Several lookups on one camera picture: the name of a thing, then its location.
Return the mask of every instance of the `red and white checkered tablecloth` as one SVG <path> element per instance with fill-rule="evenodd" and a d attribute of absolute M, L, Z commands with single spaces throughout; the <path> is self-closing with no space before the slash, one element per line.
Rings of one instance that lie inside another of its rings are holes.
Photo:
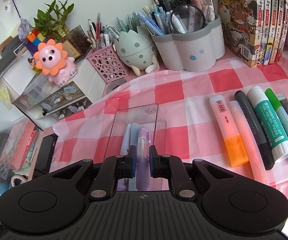
<path fill-rule="evenodd" d="M 209 98 L 221 94 L 232 101 L 236 91 L 247 93 L 255 85 L 272 88 L 288 98 L 288 52 L 278 63 L 249 68 L 227 51 L 205 72 L 164 70 L 136 78 L 88 109 L 53 125 L 59 138 L 51 170 L 84 158 L 102 162 L 116 111 L 158 103 L 159 113 L 167 121 L 165 153 L 187 162 L 202 158 L 253 178 L 249 164 L 230 167 Z M 288 160 L 276 164 L 267 174 L 270 185 L 288 197 Z M 288 223 L 285 230 L 288 234 Z"/>

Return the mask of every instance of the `orange highlighter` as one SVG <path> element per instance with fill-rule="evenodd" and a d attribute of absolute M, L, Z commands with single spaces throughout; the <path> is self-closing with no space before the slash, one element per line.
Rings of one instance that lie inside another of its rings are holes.
<path fill-rule="evenodd" d="M 237 167 L 249 162 L 240 132 L 233 119 L 223 96 L 210 98 L 212 110 L 217 118 L 231 167 Z"/>

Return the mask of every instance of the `purple pen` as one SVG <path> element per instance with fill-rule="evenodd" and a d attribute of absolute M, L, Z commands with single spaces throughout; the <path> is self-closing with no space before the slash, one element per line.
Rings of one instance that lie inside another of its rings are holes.
<path fill-rule="evenodd" d="M 147 141 L 147 130 L 142 126 L 139 130 L 136 163 L 136 189 L 138 191 L 148 191 L 151 184 Z"/>

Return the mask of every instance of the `pink lion toy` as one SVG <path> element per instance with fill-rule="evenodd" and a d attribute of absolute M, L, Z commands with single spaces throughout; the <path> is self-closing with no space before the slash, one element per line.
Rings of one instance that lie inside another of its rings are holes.
<path fill-rule="evenodd" d="M 54 40 L 38 44 L 34 59 L 37 61 L 36 68 L 41 69 L 44 75 L 49 74 L 48 80 L 59 87 L 66 85 L 77 73 L 74 58 L 68 57 L 63 44 L 56 44 Z"/>

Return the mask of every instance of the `pen holder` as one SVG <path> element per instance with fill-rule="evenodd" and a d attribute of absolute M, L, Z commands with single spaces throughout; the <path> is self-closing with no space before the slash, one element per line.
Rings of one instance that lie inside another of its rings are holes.
<path fill-rule="evenodd" d="M 199 31 L 153 36 L 152 39 L 166 68 L 170 70 L 202 72 L 213 67 L 225 53 L 219 16 Z"/>
<path fill-rule="evenodd" d="M 128 76 L 128 68 L 113 49 L 113 43 L 95 52 L 91 50 L 86 58 L 106 83 Z"/>
<path fill-rule="evenodd" d="M 121 32 L 119 40 L 114 39 L 118 56 L 135 74 L 136 69 L 146 70 L 152 64 L 158 66 L 157 49 L 149 32 L 142 26 L 138 26 L 137 31 Z"/>

